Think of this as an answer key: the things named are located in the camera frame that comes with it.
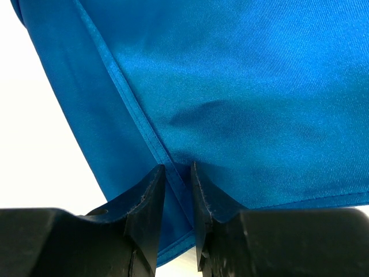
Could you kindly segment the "blue satin napkin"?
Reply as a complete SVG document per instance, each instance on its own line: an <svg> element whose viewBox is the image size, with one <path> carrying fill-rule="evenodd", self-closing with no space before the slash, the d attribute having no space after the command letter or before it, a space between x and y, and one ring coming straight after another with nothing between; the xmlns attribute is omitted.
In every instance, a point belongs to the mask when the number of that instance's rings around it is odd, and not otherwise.
<svg viewBox="0 0 369 277"><path fill-rule="evenodd" d="M367 1L13 1L106 199L163 164L157 263L195 244L192 162L247 208L368 204Z"/></svg>

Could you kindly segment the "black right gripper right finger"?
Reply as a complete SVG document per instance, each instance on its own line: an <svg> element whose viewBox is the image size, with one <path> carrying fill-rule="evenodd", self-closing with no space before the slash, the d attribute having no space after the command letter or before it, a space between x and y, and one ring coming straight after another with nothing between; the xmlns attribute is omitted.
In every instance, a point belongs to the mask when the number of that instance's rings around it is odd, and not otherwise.
<svg viewBox="0 0 369 277"><path fill-rule="evenodd" d="M203 276L367 276L368 216L354 208L251 210L191 165Z"/></svg>

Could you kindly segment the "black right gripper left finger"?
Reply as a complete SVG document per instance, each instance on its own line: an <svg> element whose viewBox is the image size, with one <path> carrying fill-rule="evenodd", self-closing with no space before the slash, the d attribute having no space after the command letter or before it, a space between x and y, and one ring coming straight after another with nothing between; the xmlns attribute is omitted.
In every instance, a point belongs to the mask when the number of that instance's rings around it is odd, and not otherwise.
<svg viewBox="0 0 369 277"><path fill-rule="evenodd" d="M1 210L2 276L154 276L165 168L87 215L58 208Z"/></svg>

